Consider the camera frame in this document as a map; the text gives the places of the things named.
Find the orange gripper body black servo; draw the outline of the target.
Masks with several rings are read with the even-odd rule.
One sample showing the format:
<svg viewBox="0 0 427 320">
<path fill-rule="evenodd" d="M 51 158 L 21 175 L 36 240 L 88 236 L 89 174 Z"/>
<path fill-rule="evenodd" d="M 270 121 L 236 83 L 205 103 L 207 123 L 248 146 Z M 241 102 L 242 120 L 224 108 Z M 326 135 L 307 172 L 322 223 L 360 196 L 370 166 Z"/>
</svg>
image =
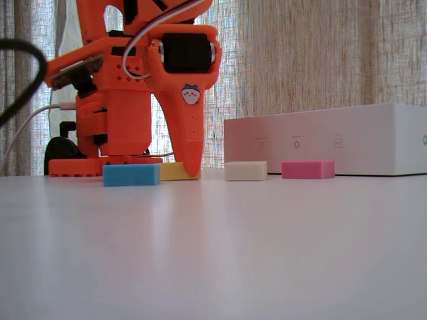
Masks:
<svg viewBox="0 0 427 320">
<path fill-rule="evenodd" d="M 125 73 L 121 58 L 133 35 L 109 32 L 108 47 L 99 70 L 99 88 L 138 91 L 205 91 L 218 79 L 221 48 L 215 27 L 158 25 L 132 46 Z"/>
</svg>

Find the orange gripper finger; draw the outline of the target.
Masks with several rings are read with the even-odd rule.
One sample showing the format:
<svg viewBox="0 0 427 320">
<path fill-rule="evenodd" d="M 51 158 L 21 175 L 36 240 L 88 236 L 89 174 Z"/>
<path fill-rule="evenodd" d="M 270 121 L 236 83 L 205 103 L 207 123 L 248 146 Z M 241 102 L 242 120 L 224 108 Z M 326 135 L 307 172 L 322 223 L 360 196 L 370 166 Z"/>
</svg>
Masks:
<svg viewBox="0 0 427 320">
<path fill-rule="evenodd" d="M 141 155 L 151 143 L 151 95 L 148 91 L 110 89 L 107 108 L 107 143 L 101 154 Z"/>
<path fill-rule="evenodd" d="M 207 73 L 167 73 L 161 61 L 159 43 L 148 47 L 148 87 L 163 109 L 175 160 L 195 176 L 203 155 L 204 91 L 217 81 L 221 49 L 214 43 L 215 60 Z"/>
</svg>

